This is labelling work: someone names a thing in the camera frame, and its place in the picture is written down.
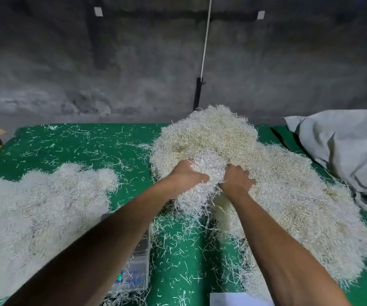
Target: hand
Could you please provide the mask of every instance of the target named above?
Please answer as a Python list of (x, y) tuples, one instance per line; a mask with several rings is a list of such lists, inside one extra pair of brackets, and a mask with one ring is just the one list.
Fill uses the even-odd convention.
[(195, 187), (201, 182), (205, 183), (209, 181), (209, 175), (194, 172), (192, 170), (192, 163), (192, 159), (180, 161), (172, 172), (165, 178), (166, 180), (171, 181), (174, 190), (176, 190), (175, 197)]
[(223, 192), (231, 190), (246, 190), (248, 192), (255, 184), (255, 179), (249, 179), (249, 171), (243, 170), (240, 165), (228, 164), (225, 179), (219, 186)]

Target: black pole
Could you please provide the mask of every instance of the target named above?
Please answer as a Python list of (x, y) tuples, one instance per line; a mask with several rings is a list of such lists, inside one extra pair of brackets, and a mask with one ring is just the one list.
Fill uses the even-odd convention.
[(199, 108), (199, 100), (201, 98), (201, 90), (202, 90), (202, 81), (201, 78), (198, 77), (196, 80), (196, 91), (195, 91), (195, 99), (193, 101), (193, 110), (195, 111)]

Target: digital scale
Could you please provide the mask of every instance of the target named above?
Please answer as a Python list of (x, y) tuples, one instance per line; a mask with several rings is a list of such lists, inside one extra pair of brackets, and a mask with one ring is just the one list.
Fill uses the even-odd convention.
[[(104, 214), (101, 220), (111, 216), (112, 213)], [(150, 269), (151, 230), (147, 229), (138, 245), (135, 247), (130, 259), (122, 269), (110, 290), (111, 294), (121, 292), (145, 291), (148, 289)]]

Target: person's right hand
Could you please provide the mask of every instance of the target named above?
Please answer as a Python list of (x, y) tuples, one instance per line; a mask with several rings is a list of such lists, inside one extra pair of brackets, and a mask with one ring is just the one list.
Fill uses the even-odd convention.
[(246, 190), (248, 192), (255, 184), (255, 179), (249, 179), (249, 171), (243, 170), (240, 165), (228, 164), (225, 179), (219, 186), (225, 193), (231, 190)]

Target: white rope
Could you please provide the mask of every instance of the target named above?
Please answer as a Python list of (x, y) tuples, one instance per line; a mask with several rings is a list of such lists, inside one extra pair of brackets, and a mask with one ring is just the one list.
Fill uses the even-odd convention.
[(209, 12), (207, 13), (207, 24), (206, 24), (205, 46), (203, 47), (203, 58), (202, 58), (202, 69), (201, 69), (201, 82), (203, 82), (203, 66), (205, 65), (205, 55), (206, 55), (206, 45), (207, 45), (207, 35), (209, 34), (210, 11), (211, 11), (211, 0), (209, 0)]

